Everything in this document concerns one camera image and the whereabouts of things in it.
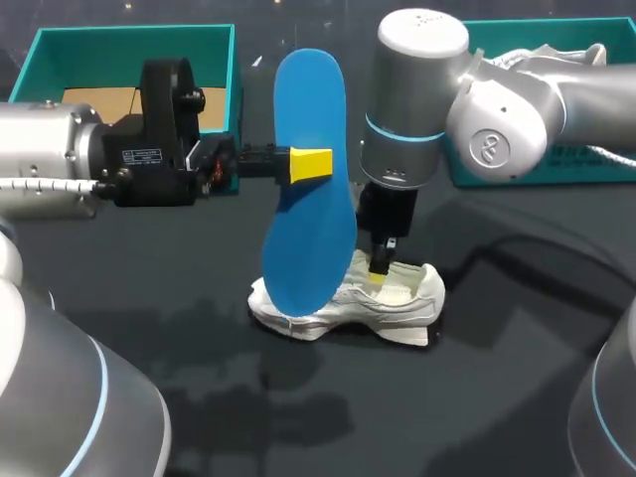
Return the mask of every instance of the shoe insole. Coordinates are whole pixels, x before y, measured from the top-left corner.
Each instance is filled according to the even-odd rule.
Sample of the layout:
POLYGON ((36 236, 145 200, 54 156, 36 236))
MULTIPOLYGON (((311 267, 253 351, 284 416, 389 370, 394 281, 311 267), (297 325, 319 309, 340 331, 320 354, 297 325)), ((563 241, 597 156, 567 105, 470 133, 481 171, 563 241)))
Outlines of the shoe insole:
POLYGON ((280 187, 262 269, 267 293, 285 315, 322 308, 342 283, 356 247, 346 122, 345 83, 336 60, 310 49, 285 58, 274 84, 276 145, 333 151, 330 178, 280 187))

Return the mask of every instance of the dark tabletop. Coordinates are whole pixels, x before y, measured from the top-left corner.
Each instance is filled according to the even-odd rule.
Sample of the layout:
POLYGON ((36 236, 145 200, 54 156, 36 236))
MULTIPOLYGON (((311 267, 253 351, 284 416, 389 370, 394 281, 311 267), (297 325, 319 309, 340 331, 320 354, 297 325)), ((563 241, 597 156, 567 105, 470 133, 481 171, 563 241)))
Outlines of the dark tabletop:
MULTIPOLYGON (((346 78, 350 151, 361 138, 370 45, 393 9, 461 19, 636 12, 633 0, 124 3, 0 2, 0 44, 21 65, 41 26, 235 23, 244 139, 254 143, 273 139, 280 60, 322 48, 346 78)), ((91 222, 19 227, 27 267, 59 307, 160 387, 176 468, 215 477, 571 473, 570 399, 635 293, 633 186, 467 192, 441 170, 400 251, 434 264, 449 289, 443 340, 428 352, 356 328, 307 344, 254 325, 245 300, 276 200, 270 181, 253 180, 237 198, 191 209, 106 208, 91 222)))

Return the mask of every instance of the robotic arm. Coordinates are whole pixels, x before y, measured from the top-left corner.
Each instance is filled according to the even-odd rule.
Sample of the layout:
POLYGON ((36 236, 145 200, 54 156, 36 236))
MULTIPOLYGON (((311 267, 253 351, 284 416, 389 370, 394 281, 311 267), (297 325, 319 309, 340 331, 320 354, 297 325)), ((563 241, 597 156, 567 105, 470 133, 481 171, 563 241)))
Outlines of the robotic arm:
POLYGON ((505 182, 556 143, 636 151, 636 65, 535 57, 504 70, 468 48, 466 27, 440 12, 398 10, 380 24, 361 155, 371 181, 359 206, 370 273, 388 272, 417 191, 444 154, 505 182))
POLYGON ((292 174, 293 148, 202 137, 206 98, 187 60, 146 62, 140 92, 143 114, 112 125, 85 104, 0 103, 0 217, 90 218, 102 201, 189 206, 230 190, 234 177, 306 179, 292 174))

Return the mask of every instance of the yellow gripper tip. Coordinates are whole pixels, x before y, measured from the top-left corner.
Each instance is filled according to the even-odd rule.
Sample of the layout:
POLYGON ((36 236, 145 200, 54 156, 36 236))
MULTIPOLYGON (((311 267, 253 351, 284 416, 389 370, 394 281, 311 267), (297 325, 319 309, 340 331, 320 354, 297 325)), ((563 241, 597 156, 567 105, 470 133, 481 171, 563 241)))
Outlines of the yellow gripper tip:
POLYGON ((387 278, 387 276, 381 273, 369 272, 369 281, 376 285, 382 285, 385 282, 385 278, 387 278))
POLYGON ((289 148, 289 183, 329 177, 334 173, 331 149, 289 148))

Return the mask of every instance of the teal bin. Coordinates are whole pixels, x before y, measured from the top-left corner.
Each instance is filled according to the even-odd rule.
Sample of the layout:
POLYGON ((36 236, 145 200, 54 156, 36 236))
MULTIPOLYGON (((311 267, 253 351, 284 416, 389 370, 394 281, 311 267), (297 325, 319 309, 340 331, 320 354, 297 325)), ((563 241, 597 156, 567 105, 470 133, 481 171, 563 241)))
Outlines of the teal bin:
MULTIPOLYGON (((636 27, 630 18, 495 20, 465 22, 471 51, 494 58, 516 49, 534 50, 549 44, 557 50, 585 50, 594 43, 607 48, 609 65, 636 63, 636 27)), ((636 182, 636 169, 622 166, 586 147, 553 147, 530 174, 505 184, 490 184, 467 171, 447 148, 457 187, 510 187, 557 184, 636 182)), ((636 155, 625 154, 636 159, 636 155)))
MULTIPOLYGON (((237 56, 234 25, 44 28, 35 37, 9 101, 63 102, 70 90, 92 91, 93 96, 87 97, 98 90, 115 91, 117 98, 124 98, 127 112, 139 112, 134 109, 138 94, 134 89, 139 87, 144 61, 187 58, 196 85, 208 97, 200 115, 201 133, 227 132, 240 144, 242 86, 237 56), (134 94, 129 104, 123 91, 134 94)), ((99 107, 92 106, 103 118, 99 107)))

